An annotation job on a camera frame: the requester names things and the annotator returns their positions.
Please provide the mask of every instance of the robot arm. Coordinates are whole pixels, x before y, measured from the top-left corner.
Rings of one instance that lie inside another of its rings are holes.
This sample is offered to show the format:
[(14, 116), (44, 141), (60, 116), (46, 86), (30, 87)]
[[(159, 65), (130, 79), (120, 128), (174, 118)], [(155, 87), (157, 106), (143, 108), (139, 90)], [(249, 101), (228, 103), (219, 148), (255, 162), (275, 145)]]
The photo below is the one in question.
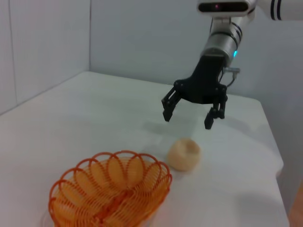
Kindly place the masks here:
[[(211, 129), (214, 119), (224, 118), (226, 90), (240, 72), (238, 68), (230, 68), (230, 64), (245, 27), (255, 17), (257, 4), (274, 20), (303, 20), (302, 0), (199, 0), (198, 10), (213, 18), (210, 34), (192, 76), (175, 81), (162, 99), (166, 121), (170, 121), (182, 98), (197, 104), (213, 104), (205, 119), (206, 129)], [(219, 79), (226, 72), (233, 74), (227, 86), (220, 84)]]
[(258, 6), (272, 20), (303, 20), (302, 0), (259, 0)]

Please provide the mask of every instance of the white wall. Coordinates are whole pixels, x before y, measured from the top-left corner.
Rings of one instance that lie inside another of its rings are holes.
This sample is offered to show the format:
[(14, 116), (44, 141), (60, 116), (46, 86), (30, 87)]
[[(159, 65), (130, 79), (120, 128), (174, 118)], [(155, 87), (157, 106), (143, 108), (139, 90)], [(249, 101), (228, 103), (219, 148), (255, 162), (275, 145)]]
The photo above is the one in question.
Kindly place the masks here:
[[(196, 0), (92, 0), (91, 70), (173, 83), (193, 71), (209, 26)], [(288, 211), (303, 175), (303, 23), (271, 21), (257, 9), (243, 39), (229, 92), (263, 104), (285, 162), (278, 182)]]
[(9, 0), (0, 0), (0, 114), (16, 105)]
[(10, 0), (10, 10), (18, 103), (89, 69), (90, 0)]

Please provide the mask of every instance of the white table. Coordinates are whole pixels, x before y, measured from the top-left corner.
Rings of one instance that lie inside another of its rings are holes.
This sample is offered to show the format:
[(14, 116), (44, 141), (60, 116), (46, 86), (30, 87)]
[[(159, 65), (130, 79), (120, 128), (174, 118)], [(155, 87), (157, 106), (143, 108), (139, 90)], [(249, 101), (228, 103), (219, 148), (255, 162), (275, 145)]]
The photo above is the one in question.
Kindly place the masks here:
[(169, 123), (171, 86), (84, 72), (0, 117), (0, 221), (41, 226), (52, 184), (101, 151), (145, 151), (164, 160), (190, 137), (203, 160), (173, 171), (156, 227), (286, 227), (276, 182), (283, 162), (260, 102), (229, 95), (225, 120), (204, 129), (209, 105), (181, 101)]

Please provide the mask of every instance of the camera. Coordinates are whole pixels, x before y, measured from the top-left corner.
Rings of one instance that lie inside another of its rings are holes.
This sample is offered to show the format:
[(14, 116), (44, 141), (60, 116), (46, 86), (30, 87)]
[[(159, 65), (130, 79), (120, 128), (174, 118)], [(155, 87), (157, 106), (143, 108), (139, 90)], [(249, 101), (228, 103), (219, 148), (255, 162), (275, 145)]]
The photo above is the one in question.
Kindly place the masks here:
[(200, 0), (198, 2), (198, 10), (212, 17), (242, 17), (255, 6), (255, 0)]

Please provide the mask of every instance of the orange wire basket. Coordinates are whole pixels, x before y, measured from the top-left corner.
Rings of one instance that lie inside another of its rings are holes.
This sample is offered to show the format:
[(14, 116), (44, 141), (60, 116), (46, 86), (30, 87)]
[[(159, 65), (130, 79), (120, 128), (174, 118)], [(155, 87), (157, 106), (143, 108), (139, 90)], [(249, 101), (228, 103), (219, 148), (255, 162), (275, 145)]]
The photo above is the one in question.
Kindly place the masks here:
[(48, 210), (56, 227), (138, 227), (163, 203), (171, 181), (168, 166), (151, 155), (103, 152), (62, 175)]

